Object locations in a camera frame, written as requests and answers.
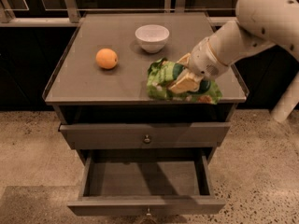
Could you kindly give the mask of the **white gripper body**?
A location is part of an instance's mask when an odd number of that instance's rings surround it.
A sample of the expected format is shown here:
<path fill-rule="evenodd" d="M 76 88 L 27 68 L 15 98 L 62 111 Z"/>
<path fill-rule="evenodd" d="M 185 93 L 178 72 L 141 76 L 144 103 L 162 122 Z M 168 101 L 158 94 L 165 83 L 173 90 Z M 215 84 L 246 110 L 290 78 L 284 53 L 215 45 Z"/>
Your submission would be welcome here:
<path fill-rule="evenodd" d="M 217 59 L 206 37 L 192 49 L 188 68 L 198 76 L 214 80 L 227 72 L 229 66 Z"/>

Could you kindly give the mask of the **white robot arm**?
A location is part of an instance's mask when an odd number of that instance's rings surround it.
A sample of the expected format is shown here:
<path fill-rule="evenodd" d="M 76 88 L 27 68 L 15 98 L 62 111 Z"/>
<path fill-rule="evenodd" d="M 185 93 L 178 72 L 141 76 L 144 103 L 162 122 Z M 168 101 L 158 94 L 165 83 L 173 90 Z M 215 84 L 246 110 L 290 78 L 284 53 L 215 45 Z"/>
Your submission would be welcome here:
<path fill-rule="evenodd" d="M 237 0 L 227 21 L 190 53 L 185 70 L 169 86 L 173 93 L 198 91 L 243 59 L 278 45 L 299 61 L 299 4 L 296 0 Z"/>

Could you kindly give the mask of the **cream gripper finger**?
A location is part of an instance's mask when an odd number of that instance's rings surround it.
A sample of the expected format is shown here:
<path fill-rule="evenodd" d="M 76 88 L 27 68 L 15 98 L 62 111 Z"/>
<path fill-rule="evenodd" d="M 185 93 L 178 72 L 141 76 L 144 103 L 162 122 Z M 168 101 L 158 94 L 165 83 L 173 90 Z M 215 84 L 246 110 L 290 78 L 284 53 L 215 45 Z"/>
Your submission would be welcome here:
<path fill-rule="evenodd" d="M 190 53 L 186 53 L 184 56 L 182 56 L 177 60 L 177 63 L 187 67 L 189 65 L 190 56 L 191 56 Z"/>
<path fill-rule="evenodd" d="M 189 69 L 184 69 L 168 89 L 176 94 L 187 91 L 198 91 L 203 78 L 203 76 L 197 76 Z"/>

